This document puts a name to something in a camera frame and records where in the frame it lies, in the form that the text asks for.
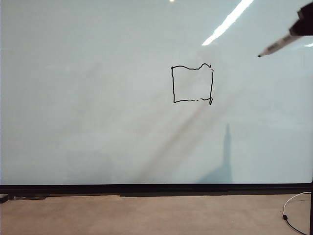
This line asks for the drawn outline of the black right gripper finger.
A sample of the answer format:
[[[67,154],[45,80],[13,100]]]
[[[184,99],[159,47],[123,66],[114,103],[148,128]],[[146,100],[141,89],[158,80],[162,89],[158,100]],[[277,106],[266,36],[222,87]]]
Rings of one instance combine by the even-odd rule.
[[[313,2],[306,4],[297,11],[300,19],[312,19],[313,18]]]
[[[292,36],[313,36],[313,20],[299,19],[289,28],[289,32]]]

